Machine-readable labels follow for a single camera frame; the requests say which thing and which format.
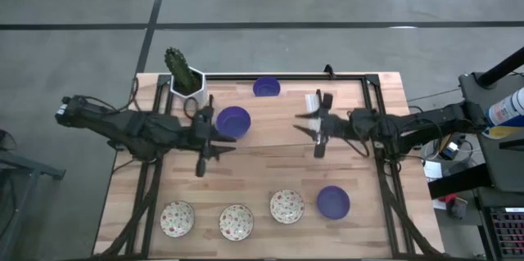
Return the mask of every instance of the purple bowl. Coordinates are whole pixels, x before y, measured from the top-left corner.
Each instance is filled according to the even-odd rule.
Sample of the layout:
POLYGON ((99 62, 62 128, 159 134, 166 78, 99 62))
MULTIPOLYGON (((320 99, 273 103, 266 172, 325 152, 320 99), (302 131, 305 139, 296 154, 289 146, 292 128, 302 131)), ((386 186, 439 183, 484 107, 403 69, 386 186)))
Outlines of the purple bowl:
POLYGON ((247 110, 240 106, 230 106, 223 109, 216 118, 216 128, 222 135, 241 138, 251 126, 251 117, 247 110))
POLYGON ((256 97, 277 97, 280 93, 280 83, 273 77, 260 77, 253 84, 256 97))
POLYGON ((342 219, 350 212, 350 197, 339 187, 325 187, 317 196, 317 208, 327 218, 342 219))

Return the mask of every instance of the black pole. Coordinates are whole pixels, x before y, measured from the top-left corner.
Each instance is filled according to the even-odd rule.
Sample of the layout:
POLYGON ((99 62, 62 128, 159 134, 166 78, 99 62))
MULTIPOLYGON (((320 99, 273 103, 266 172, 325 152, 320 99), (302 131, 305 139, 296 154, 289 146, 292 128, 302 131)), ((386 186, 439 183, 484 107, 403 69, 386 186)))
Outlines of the black pole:
POLYGON ((483 88, 488 88, 493 83, 499 81, 505 75, 524 65, 524 47, 513 53, 500 64, 493 67, 477 78, 477 84, 483 88))

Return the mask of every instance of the blue and white can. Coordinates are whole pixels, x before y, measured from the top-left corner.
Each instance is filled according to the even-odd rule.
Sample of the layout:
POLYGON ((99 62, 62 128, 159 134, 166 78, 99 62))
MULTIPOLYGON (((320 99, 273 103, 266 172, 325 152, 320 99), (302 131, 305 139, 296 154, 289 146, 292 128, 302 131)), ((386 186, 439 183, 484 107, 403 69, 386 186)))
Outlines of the blue and white can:
POLYGON ((514 92, 486 111, 488 128, 484 135, 500 139, 524 128, 524 88, 514 92))

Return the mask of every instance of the concrete floor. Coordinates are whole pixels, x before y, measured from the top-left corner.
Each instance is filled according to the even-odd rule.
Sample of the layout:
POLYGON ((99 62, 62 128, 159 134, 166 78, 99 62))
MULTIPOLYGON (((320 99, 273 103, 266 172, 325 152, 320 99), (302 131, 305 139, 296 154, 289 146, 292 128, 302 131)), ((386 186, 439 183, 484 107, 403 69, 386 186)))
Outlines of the concrete floor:
MULTIPOLYGON (((0 0, 0 24, 147 23, 154 0, 0 0)), ((158 21, 524 20, 522 0, 164 0, 158 21)), ((90 255, 115 152, 106 139, 54 120, 63 96, 126 101, 144 31, 1 31, 0 128, 19 154, 67 169, 44 178, 16 259, 90 255)), ((146 72, 165 72, 166 47, 207 72, 399 71, 408 99, 456 88, 524 43, 524 28, 156 31, 146 72)), ((423 109, 459 101, 423 99, 423 109)), ((471 227, 441 227, 446 251, 481 252, 471 227)))

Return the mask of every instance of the small plate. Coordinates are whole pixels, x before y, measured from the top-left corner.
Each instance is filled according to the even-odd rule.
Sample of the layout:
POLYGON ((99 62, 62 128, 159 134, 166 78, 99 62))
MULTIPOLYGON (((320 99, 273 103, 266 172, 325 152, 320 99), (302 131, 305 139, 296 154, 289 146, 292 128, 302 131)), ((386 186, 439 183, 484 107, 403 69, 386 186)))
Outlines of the small plate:
POLYGON ((241 241, 253 231, 253 213, 245 205, 230 205, 222 211, 220 232, 230 241, 241 241))
POLYGON ((270 202, 271 215, 284 224, 292 224, 304 215, 304 201, 300 194, 293 190, 277 191, 270 202))
POLYGON ((160 227, 170 237, 181 237, 188 233, 195 222, 195 211, 190 204, 177 200, 165 206, 160 215, 160 227))

